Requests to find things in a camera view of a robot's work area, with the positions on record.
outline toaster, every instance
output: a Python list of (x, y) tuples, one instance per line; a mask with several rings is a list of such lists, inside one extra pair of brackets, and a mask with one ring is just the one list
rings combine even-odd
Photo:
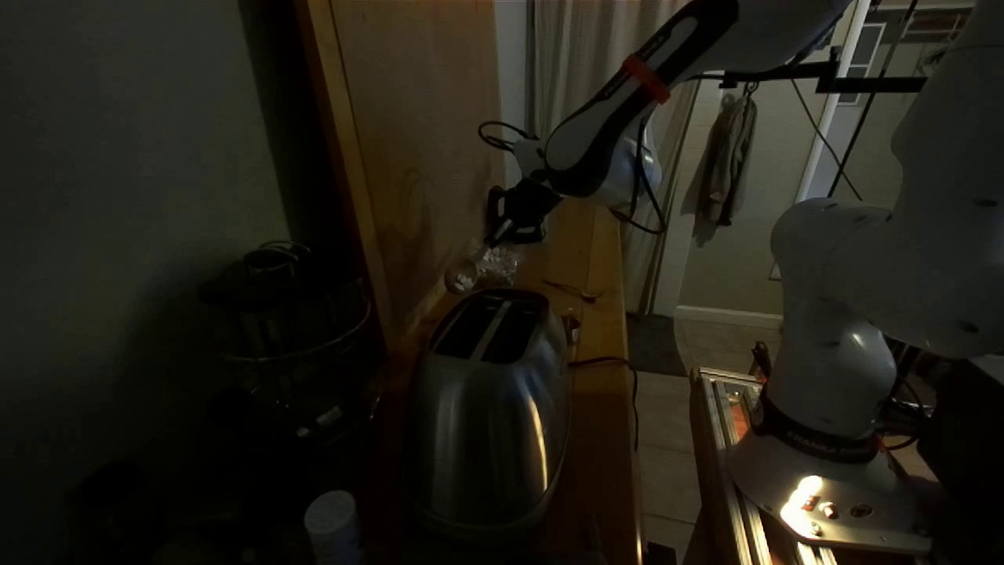
[(456, 540), (527, 532), (554, 494), (565, 444), (569, 337), (523, 287), (464, 299), (434, 332), (409, 408), (415, 518)]

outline stainless steel toaster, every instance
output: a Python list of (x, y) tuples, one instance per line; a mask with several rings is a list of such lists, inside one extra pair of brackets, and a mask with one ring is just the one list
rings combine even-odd
[(418, 363), (405, 482), (418, 522), (512, 540), (548, 504), (569, 444), (569, 339), (523, 287), (464, 299)]

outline cabinet door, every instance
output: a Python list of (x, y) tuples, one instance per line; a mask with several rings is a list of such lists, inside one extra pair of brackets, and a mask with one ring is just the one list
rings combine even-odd
[(503, 176), (478, 123), (499, 117), (490, 0), (303, 0), (298, 6), (340, 190), (386, 346), (471, 255)]

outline white robot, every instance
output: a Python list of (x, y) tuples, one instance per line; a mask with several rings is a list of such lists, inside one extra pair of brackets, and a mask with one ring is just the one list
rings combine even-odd
[[(534, 241), (561, 196), (592, 196), (621, 132), (669, 86), (798, 64), (846, 0), (692, 0), (547, 142), (512, 150), (523, 180), (494, 190), (487, 241)], [(729, 455), (735, 482), (802, 540), (927, 553), (913, 497), (876, 448), (894, 388), (886, 337), (974, 359), (1004, 379), (1004, 2), (983, 0), (904, 118), (894, 210), (807, 202), (775, 227), (784, 346), (760, 395), (760, 431)], [(849, 529), (812, 500), (871, 500)]]

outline hanging towel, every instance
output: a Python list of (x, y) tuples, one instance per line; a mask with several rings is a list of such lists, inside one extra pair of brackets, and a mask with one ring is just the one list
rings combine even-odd
[(698, 215), (713, 227), (730, 227), (735, 195), (739, 188), (754, 127), (755, 127), (755, 88), (742, 88), (739, 96), (726, 95), (719, 118), (692, 176)]

